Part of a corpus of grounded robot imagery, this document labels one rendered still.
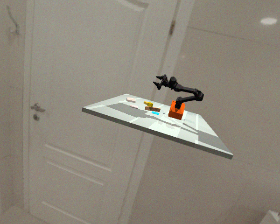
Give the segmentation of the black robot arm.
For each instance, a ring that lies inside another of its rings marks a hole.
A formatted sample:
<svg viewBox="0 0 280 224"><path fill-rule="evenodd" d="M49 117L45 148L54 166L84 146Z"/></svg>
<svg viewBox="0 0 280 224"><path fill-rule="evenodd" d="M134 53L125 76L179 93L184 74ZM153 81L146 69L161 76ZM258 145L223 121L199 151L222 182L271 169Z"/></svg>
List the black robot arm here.
<svg viewBox="0 0 280 224"><path fill-rule="evenodd" d="M184 91L184 92L194 94L194 96L185 97L185 98L178 97L175 102L176 103L175 108L180 109L183 102L188 102L188 101L192 101L192 100L202 101L204 94L201 91L199 91L198 89L184 87L181 84L178 84L177 79L175 77L171 77L169 83L167 83L167 82L168 82L168 78L166 76L164 76L163 84L168 84L167 87L171 88L171 90L174 89L174 91L177 91L177 92Z"/></svg>

